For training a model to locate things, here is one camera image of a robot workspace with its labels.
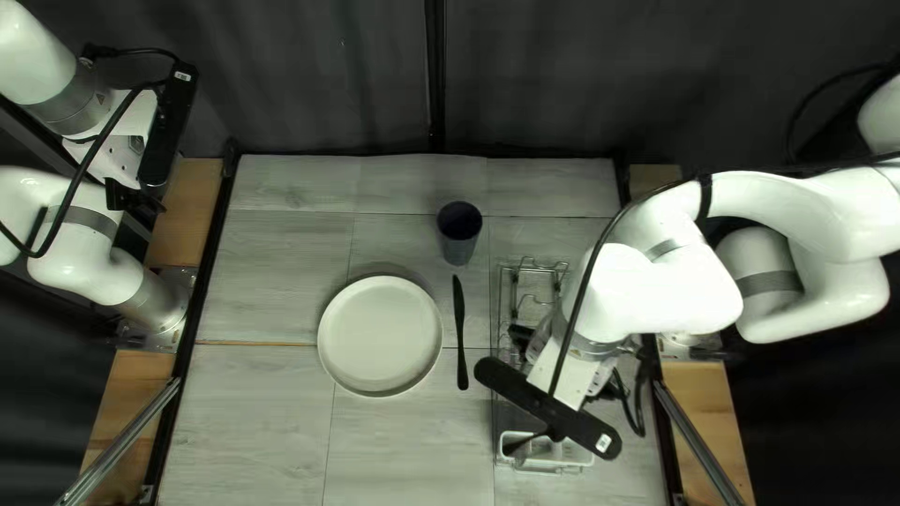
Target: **metal dish rack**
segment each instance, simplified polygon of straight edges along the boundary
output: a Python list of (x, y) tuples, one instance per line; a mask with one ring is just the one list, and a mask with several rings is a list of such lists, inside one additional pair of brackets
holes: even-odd
[[(568, 262), (542, 265), (532, 257), (522, 257), (497, 266), (496, 315), (490, 332), (491, 354), (506, 364), (521, 369), (525, 356), (519, 345), (509, 335), (509, 325), (517, 324), (535, 328), (550, 313), (560, 299), (563, 282), (569, 274)], [(491, 393), (493, 408), (493, 441), (498, 445), (505, 431), (537, 432), (543, 422), (520, 410), (496, 393)], [(550, 465), (543, 469), (529, 465), (521, 459), (503, 456), (498, 447), (494, 451), (494, 464), (512, 466), (520, 472), (539, 474), (580, 473), (581, 466), (560, 467)]]

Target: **black bracket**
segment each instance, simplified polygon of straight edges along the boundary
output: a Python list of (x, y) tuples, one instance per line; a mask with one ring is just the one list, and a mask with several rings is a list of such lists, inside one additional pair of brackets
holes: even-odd
[(198, 78), (197, 67), (183, 61), (176, 62), (169, 71), (166, 90), (159, 98), (157, 115), (138, 167), (138, 180), (142, 186), (163, 186), (168, 181), (194, 104)]
[(575, 411), (551, 397), (498, 358), (479, 360), (474, 376), (484, 386), (546, 423), (558, 439), (569, 438), (605, 460), (616, 458), (622, 451), (622, 438), (616, 429), (590, 413)]
[(134, 211), (146, 207), (153, 214), (166, 212), (166, 207), (147, 192), (129, 188), (111, 177), (105, 177), (106, 209), (110, 211)]

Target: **metal rail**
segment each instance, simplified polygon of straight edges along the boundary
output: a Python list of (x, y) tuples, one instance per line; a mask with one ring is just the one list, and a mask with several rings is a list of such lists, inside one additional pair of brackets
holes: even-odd
[(138, 439), (147, 424), (175, 397), (180, 386), (181, 378), (170, 379), (166, 388), (157, 393), (156, 397), (144, 407), (144, 410), (116, 436), (112, 444), (68, 487), (68, 490), (54, 503), (54, 506), (78, 505), (87, 499), (91, 492), (103, 482), (106, 475), (114, 469), (128, 448)]
[(743, 498), (741, 497), (741, 494), (737, 492), (737, 489), (734, 488), (734, 483), (732, 483), (725, 474), (725, 471), (719, 465), (719, 461), (716, 460), (713, 452), (709, 451), (707, 443), (700, 437), (697, 429), (694, 428), (694, 424), (690, 422), (688, 415), (681, 409), (678, 401), (672, 397), (669, 389), (658, 380), (654, 380), (653, 393), (656, 395), (656, 399), (659, 400), (660, 404), (662, 404), (663, 409), (665, 409), (666, 413), (669, 415), (669, 419), (674, 421), (675, 425), (678, 426), (684, 439), (688, 442), (691, 451), (697, 456), (697, 460), (700, 461), (700, 464), (709, 476), (709, 480), (719, 491), (719, 494), (722, 495), (725, 504), (728, 506), (744, 506)]

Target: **white plate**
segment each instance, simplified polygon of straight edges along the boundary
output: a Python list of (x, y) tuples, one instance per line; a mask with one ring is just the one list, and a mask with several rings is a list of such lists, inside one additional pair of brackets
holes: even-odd
[(418, 285), (396, 276), (352, 283), (319, 322), (319, 358), (347, 390), (387, 397), (422, 380), (441, 351), (441, 315)]

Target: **black cable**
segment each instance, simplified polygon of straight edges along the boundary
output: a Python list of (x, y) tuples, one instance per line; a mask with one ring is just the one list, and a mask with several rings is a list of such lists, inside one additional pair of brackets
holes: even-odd
[(710, 175), (719, 172), (731, 172), (735, 170), (750, 170), (755, 172), (768, 172), (770, 174), (778, 174), (778, 175), (804, 175), (809, 174), (813, 176), (815, 174), (821, 174), (828, 170), (834, 170), (836, 168), (848, 168), (855, 166), (876, 166), (883, 164), (884, 162), (894, 160), (900, 158), (900, 151), (888, 151), (887, 153), (880, 153), (877, 155), (867, 155), (865, 157), (858, 158), (844, 158), (839, 160), (834, 160), (831, 162), (807, 162), (795, 165), (775, 165), (775, 166), (758, 166), (758, 167), (735, 167), (735, 168), (719, 168), (717, 170), (704, 171), (699, 170), (697, 172), (698, 175)]
[[(85, 47), (81, 50), (80, 58), (88, 59), (94, 61), (99, 58), (119, 58), (123, 56), (141, 56), (141, 55), (159, 55), (164, 56), (166, 58), (172, 59), (173, 64), (182, 63), (181, 59), (174, 52), (170, 50), (164, 50), (162, 48), (128, 48), (125, 50), (117, 50), (116, 48), (110, 48), (107, 46), (97, 46), (91, 43), (85, 44)], [(160, 97), (159, 90), (157, 89), (160, 86), (164, 86), (167, 82), (167, 79), (159, 79), (156, 81), (149, 82), (144, 86), (146, 88), (152, 89), (156, 94), (157, 98)], [(131, 88), (134, 85), (113, 85), (114, 88)]]
[(90, 137), (85, 137), (83, 139), (67, 139), (69, 142), (75, 142), (76, 144), (87, 144), (88, 142), (93, 142), (97, 140), (96, 135), (92, 135)]
[(644, 425), (644, 406), (641, 404), (641, 391), (644, 388), (644, 378), (646, 377), (644, 374), (644, 363), (640, 363), (637, 367), (637, 372), (634, 373), (634, 415), (632, 415), (631, 408), (628, 406), (628, 394), (626, 393), (625, 382), (622, 381), (622, 376), (616, 368), (613, 368), (613, 377), (618, 383), (618, 398), (622, 402), (622, 410), (625, 412), (625, 419), (628, 420), (628, 425), (631, 426), (631, 430), (633, 430), (638, 437), (643, 438), (647, 435), (647, 428)]
[(837, 76), (834, 76), (819, 86), (816, 86), (813, 91), (806, 94), (803, 100), (800, 101), (800, 104), (797, 105), (794, 112), (791, 114), (790, 119), (787, 121), (787, 129), (785, 131), (785, 157), (787, 158), (788, 163), (794, 163), (797, 161), (797, 154), (794, 152), (794, 130), (797, 127), (797, 122), (806, 112), (806, 108), (809, 104), (816, 98), (819, 94), (821, 94), (826, 89), (840, 83), (842, 80), (847, 79), (848, 77), (855, 77), (862, 74), (867, 74), (869, 72), (875, 72), (878, 70), (884, 70), (887, 68), (887, 64), (878, 63), (874, 65), (866, 65), (865, 67), (854, 68), (852, 70), (847, 70), (845, 72), (841, 72)]
[(600, 254), (600, 250), (603, 248), (603, 245), (607, 243), (609, 240), (609, 236), (612, 234), (613, 229), (616, 225), (622, 220), (622, 217), (625, 216), (629, 211), (634, 209), (636, 205), (639, 203), (643, 203), (651, 197), (656, 196), (666, 190), (670, 190), (675, 186), (683, 185), (688, 181), (673, 181), (668, 183), (667, 185), (660, 186), (655, 190), (651, 191), (648, 194), (641, 195), (639, 198), (634, 199), (625, 205), (619, 212), (616, 213), (616, 216), (610, 221), (606, 228), (603, 229), (603, 232), (600, 234), (600, 238), (597, 239), (597, 243), (594, 245), (594, 249), (590, 252), (590, 258), (588, 259), (588, 264), (584, 267), (584, 276), (581, 278), (581, 284), (578, 287), (578, 294), (575, 295), (575, 302), (571, 308), (571, 316), (569, 318), (569, 326), (566, 327), (565, 334), (562, 338), (562, 345), (560, 346), (559, 356), (556, 358), (556, 365), (553, 368), (553, 378), (550, 380), (550, 389), (547, 390), (547, 394), (552, 398), (554, 393), (556, 393), (556, 385), (560, 380), (560, 373), (563, 370), (563, 362), (565, 361), (566, 354), (569, 353), (569, 346), (572, 343), (572, 333), (575, 331), (575, 322), (578, 321), (578, 315), (581, 312), (581, 304), (584, 302), (584, 295), (588, 291), (588, 284), (590, 282), (590, 274), (594, 270), (594, 264), (597, 263), (597, 257)]
[(172, 51), (164, 50), (162, 48), (131, 48), (127, 50), (115, 50), (115, 56), (133, 56), (133, 55), (146, 55), (146, 54), (156, 54), (159, 56), (169, 57), (175, 63), (181, 62), (181, 59)]
[(110, 133), (113, 132), (113, 128), (116, 123), (122, 118), (125, 114), (125, 111), (128, 110), (128, 107), (134, 102), (134, 99), (137, 98), (138, 94), (146, 89), (146, 86), (136, 87), (128, 92), (125, 95), (125, 98), (122, 99), (119, 107), (116, 108), (115, 112), (110, 116), (109, 121), (106, 122), (103, 129), (100, 130), (100, 133), (97, 134), (97, 139), (94, 141), (94, 144), (87, 150), (84, 159), (81, 160), (81, 163), (78, 164), (78, 169), (76, 170), (75, 175), (72, 177), (72, 181), (68, 184), (68, 189), (66, 190), (66, 194), (62, 198), (62, 202), (59, 204), (59, 209), (57, 211), (56, 217), (53, 218), (53, 223), (50, 225), (50, 229), (47, 232), (47, 236), (44, 238), (44, 241), (40, 244), (40, 248), (37, 250), (31, 250), (24, 244), (22, 244), (17, 237), (12, 233), (11, 230), (7, 229), (2, 222), (0, 222), (0, 232), (2, 232), (10, 242), (13, 243), (16, 248), (19, 249), (25, 256), (29, 258), (41, 258), (47, 254), (47, 251), (50, 249), (50, 246), (53, 244), (53, 240), (56, 238), (57, 233), (59, 233), (59, 227), (62, 226), (63, 219), (66, 217), (66, 213), (68, 212), (69, 206), (72, 205), (72, 200), (75, 198), (75, 192), (78, 189), (78, 186), (81, 184), (82, 179), (85, 178), (87, 174), (87, 168), (91, 166), (91, 162), (94, 161), (94, 157), (97, 155), (97, 152), (103, 146), (106, 139), (110, 136)]

